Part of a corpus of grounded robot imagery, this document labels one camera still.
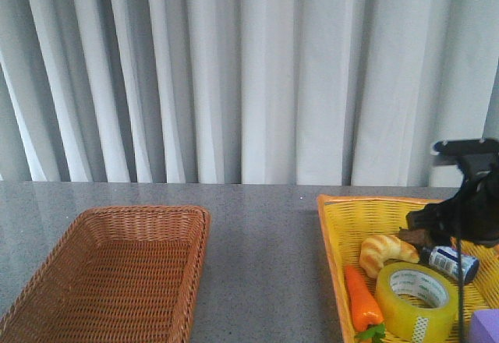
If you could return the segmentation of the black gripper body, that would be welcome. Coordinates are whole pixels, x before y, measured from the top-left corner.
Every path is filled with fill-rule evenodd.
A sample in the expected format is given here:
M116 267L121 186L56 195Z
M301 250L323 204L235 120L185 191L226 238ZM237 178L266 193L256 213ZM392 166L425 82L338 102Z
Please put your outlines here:
M406 220L409 229L428 231L437 245L449 246L455 238L488 248L496 246L498 172L465 182L452 198L411 211Z

